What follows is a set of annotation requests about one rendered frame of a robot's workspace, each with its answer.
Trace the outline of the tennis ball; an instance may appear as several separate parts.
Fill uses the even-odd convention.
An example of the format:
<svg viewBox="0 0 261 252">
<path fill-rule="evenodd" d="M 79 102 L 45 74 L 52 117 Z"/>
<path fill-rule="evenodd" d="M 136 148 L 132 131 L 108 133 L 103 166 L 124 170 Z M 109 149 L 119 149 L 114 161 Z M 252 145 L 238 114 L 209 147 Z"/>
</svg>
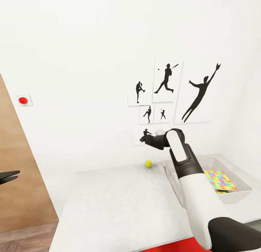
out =
<svg viewBox="0 0 261 252">
<path fill-rule="evenodd" d="M 152 167 L 152 162 L 151 162 L 151 161 L 146 161 L 146 162 L 145 162 L 145 166 L 146 166 L 147 168 L 151 168 L 151 167 Z"/>
</svg>

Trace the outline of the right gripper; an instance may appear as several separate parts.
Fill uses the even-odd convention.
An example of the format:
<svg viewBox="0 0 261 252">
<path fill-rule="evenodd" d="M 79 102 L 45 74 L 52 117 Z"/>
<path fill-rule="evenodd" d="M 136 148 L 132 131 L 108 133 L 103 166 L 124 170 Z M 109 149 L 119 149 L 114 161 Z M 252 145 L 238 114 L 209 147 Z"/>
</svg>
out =
<svg viewBox="0 0 261 252">
<path fill-rule="evenodd" d="M 146 135 L 146 136 L 143 136 L 140 141 L 142 142 L 145 142 L 145 144 L 149 145 L 149 146 L 152 146 L 154 148 L 157 148 L 159 150 L 164 150 L 164 147 L 161 147 L 159 144 L 158 144 L 158 138 L 159 138 L 159 135 L 158 136 L 151 136 L 150 134 Z"/>
</svg>

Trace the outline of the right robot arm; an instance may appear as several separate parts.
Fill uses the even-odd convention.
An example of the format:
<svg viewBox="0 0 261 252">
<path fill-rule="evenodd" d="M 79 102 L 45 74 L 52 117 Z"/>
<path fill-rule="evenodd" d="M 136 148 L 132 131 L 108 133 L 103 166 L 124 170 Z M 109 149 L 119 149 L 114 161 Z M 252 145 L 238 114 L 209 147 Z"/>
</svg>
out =
<svg viewBox="0 0 261 252">
<path fill-rule="evenodd" d="M 261 252 L 261 232 L 235 221 L 216 194 L 181 130 L 157 129 L 140 141 L 169 152 L 179 179 L 194 238 L 213 252 Z"/>
</svg>

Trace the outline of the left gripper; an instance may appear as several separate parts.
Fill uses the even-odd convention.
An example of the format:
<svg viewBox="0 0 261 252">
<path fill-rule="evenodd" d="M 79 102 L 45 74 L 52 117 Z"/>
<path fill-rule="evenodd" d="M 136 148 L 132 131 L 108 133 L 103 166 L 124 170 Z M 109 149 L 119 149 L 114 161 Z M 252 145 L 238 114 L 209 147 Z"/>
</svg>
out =
<svg viewBox="0 0 261 252">
<path fill-rule="evenodd" d="M 18 173 L 20 173 L 20 171 L 0 172 L 0 185 L 18 178 L 18 176 L 13 176 Z M 10 177 L 10 176 L 13 176 L 13 177 Z"/>
</svg>

